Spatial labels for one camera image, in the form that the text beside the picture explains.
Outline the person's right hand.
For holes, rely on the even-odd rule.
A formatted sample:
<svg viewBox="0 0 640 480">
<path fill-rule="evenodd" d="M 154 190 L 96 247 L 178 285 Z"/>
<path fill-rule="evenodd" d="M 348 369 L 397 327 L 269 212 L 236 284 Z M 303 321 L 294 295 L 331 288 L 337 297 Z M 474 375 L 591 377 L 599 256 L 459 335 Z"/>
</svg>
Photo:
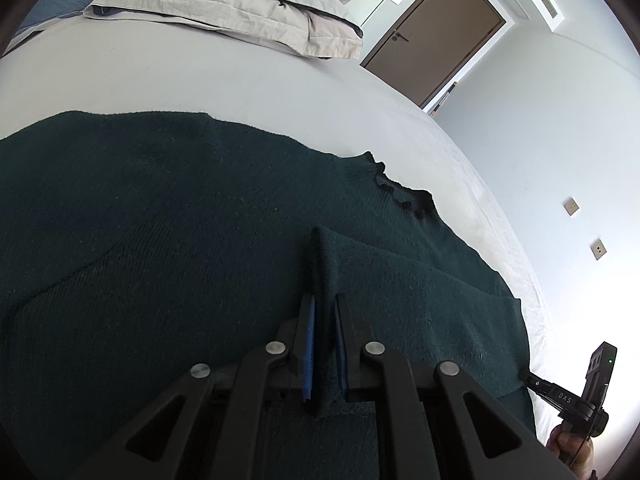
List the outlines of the person's right hand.
<svg viewBox="0 0 640 480">
<path fill-rule="evenodd" d="M 575 477 L 579 480 L 589 480 L 593 473 L 593 443 L 591 439 L 583 441 L 581 437 L 570 432 L 563 431 L 562 426 L 556 426 L 552 429 L 546 448 L 556 458 L 562 453 L 568 454 L 574 458 L 574 462 L 570 465 Z"/>
</svg>

